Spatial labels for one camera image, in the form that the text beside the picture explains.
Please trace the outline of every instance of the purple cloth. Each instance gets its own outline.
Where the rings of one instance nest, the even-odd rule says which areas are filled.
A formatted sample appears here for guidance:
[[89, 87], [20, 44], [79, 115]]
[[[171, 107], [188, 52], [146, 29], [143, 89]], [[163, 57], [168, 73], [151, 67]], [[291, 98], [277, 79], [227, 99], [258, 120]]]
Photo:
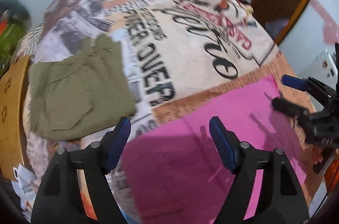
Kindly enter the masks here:
[[[127, 143], [123, 169], [142, 223], [213, 223], [234, 179], [223, 167], [208, 131], [213, 116], [257, 149], [281, 147], [304, 183], [298, 138], [285, 116], [271, 106], [277, 96], [277, 84], [269, 76]], [[257, 171], [245, 218], [255, 213], [261, 180], [262, 171]]]

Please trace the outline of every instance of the magenta fabric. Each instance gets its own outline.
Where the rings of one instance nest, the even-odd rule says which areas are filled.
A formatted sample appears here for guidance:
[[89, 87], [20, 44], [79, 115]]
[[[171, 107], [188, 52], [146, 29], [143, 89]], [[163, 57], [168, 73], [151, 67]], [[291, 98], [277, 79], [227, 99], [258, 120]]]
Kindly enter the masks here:
[[[122, 164], [142, 223], [213, 223], [234, 179], [223, 167], [209, 133], [213, 116], [255, 148], [281, 147], [304, 183], [298, 138], [285, 116], [271, 106], [277, 96], [277, 84], [269, 76], [127, 143]], [[261, 179], [262, 171], [257, 171], [245, 218], [255, 213]]]

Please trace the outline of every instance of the green garment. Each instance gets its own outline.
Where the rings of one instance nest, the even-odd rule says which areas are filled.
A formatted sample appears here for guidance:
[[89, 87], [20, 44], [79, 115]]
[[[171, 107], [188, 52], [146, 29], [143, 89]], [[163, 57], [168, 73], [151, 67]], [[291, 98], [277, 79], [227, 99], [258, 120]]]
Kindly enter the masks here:
[[121, 45], [100, 35], [92, 47], [61, 62], [39, 62], [29, 69], [31, 127], [42, 138], [69, 140], [115, 126], [135, 113], [123, 74]]

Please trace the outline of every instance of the bed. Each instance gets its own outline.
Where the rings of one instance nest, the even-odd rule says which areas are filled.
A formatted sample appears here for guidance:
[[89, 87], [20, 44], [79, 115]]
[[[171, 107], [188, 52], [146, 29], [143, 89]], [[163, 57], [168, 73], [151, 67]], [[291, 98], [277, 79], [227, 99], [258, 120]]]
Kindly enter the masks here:
[[[81, 38], [105, 33], [122, 43], [124, 74], [136, 101], [129, 140], [191, 113], [213, 97], [272, 74], [281, 94], [313, 111], [309, 97], [283, 86], [283, 74], [295, 75], [278, 47], [253, 18], [250, 5], [238, 0], [55, 0], [44, 23], [19, 43], [16, 60], [61, 61], [81, 49]], [[42, 139], [29, 124], [29, 86], [23, 108], [26, 154], [36, 175], [37, 191], [48, 162], [59, 147], [75, 150], [100, 140], [105, 129], [73, 141]], [[302, 150], [307, 177], [302, 185], [307, 203], [322, 180], [312, 171], [311, 148], [303, 130], [290, 120]], [[118, 167], [107, 175], [124, 213], [140, 221]], [[84, 176], [80, 189], [90, 203]], [[33, 203], [27, 204], [31, 210]], [[91, 205], [86, 213], [93, 215]]]

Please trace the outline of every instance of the silver bolt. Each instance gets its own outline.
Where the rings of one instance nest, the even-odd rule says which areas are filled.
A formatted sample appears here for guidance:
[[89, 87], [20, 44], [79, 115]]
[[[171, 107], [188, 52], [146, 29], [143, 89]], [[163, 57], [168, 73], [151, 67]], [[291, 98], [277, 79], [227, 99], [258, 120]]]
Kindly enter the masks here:
[[249, 148], [249, 147], [250, 147], [250, 144], [249, 144], [248, 142], [241, 142], [241, 143], [240, 143], [240, 146], [241, 146], [242, 148]]
[[276, 149], [274, 149], [275, 150], [275, 152], [277, 152], [278, 154], [283, 154], [284, 153], [284, 151], [280, 148], [280, 147], [277, 147]]
[[90, 144], [90, 147], [91, 147], [91, 148], [98, 148], [99, 146], [100, 146], [100, 143], [99, 143], [98, 141], [92, 142], [92, 143]]
[[59, 147], [59, 148], [57, 149], [57, 153], [58, 153], [58, 154], [62, 154], [62, 153], [64, 153], [65, 151], [67, 151], [67, 149], [65, 149], [64, 147]]

